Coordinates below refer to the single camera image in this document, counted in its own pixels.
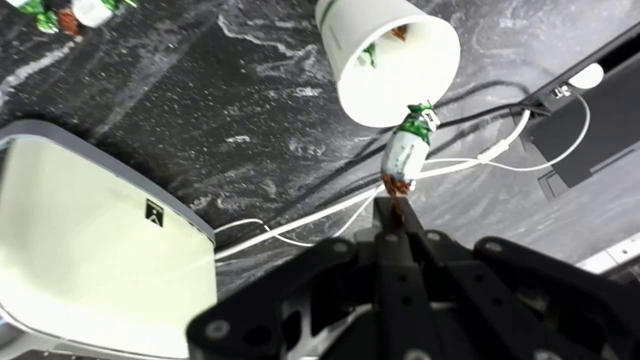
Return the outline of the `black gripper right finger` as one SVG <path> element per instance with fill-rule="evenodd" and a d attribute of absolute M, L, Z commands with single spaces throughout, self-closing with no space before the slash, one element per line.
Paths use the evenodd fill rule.
<path fill-rule="evenodd" d="M 499 237 L 463 249 L 398 205 L 427 277 L 450 291 L 506 360 L 640 360 L 640 292 Z"/>

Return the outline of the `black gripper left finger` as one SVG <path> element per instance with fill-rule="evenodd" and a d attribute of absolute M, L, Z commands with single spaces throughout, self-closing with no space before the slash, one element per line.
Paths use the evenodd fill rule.
<path fill-rule="evenodd" d="M 190 360 L 407 360 L 427 353 L 410 205 L 378 198 L 363 242 L 334 237 L 199 312 Z"/>

